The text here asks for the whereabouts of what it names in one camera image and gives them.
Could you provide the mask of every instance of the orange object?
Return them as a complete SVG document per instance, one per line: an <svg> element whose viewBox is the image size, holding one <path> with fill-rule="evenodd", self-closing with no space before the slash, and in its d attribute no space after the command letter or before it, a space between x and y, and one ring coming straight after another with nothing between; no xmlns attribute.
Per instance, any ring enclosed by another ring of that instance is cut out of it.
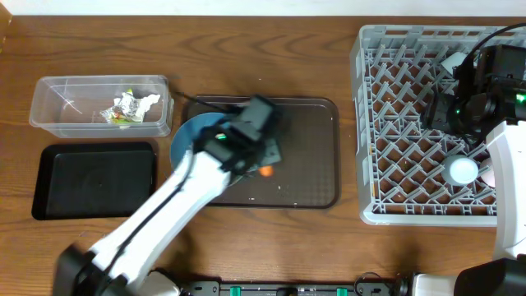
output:
<svg viewBox="0 0 526 296"><path fill-rule="evenodd" d="M274 169L272 169L271 165L260 167L259 171L260 171L261 176L263 177L270 177L274 174Z"/></svg>

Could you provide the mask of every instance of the wall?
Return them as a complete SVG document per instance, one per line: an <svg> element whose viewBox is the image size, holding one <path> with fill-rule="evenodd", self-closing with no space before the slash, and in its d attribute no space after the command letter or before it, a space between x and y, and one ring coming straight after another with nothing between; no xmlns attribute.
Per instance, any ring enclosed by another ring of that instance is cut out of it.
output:
<svg viewBox="0 0 526 296"><path fill-rule="evenodd" d="M526 16L523 0L0 0L13 15Z"/></svg>

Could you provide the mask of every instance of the gray dish rack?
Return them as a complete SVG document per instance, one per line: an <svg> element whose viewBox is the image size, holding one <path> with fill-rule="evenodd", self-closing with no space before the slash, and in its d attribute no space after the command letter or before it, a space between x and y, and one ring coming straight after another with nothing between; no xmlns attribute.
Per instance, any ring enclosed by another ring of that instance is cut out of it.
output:
<svg viewBox="0 0 526 296"><path fill-rule="evenodd" d="M441 178L441 161L489 157L459 138L424 130L420 113L435 92L456 83L440 63L469 50L498 27L365 25L350 54L356 108L356 170L360 217L368 224L496 226L495 190L479 178L456 187ZM526 30L486 46L524 46Z"/></svg>

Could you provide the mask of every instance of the wood grain surface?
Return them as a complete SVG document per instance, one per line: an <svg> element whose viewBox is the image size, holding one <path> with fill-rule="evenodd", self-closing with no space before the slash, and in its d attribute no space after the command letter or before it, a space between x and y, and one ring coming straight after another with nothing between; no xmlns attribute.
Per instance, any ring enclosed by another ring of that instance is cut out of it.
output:
<svg viewBox="0 0 526 296"><path fill-rule="evenodd" d="M0 291L49 294L57 256L123 219L36 221L42 150L58 139L28 123L42 76L162 74L198 94L326 97L339 108L342 196L329 210L205 208L159 259L178 276L236 281L353 281L364 271L454 275L491 259L494 229L369 226L358 216L349 53L366 24L509 25L513 18L16 16L0 54ZM173 132L182 102L174 110ZM150 139L159 176L172 137Z"/></svg>
<svg viewBox="0 0 526 296"><path fill-rule="evenodd" d="M11 13L0 3L0 53L2 52L3 38L11 22Z"/></svg>

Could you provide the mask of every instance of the food wrapper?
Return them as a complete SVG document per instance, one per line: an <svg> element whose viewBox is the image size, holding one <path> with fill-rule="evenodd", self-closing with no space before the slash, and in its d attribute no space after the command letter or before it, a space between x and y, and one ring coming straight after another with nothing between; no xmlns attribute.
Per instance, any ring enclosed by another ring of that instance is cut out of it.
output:
<svg viewBox="0 0 526 296"><path fill-rule="evenodd" d="M122 98L113 100L114 106L100 114L108 123L142 123L152 104L159 102L160 95L148 95L136 99L132 90L122 93Z"/></svg>

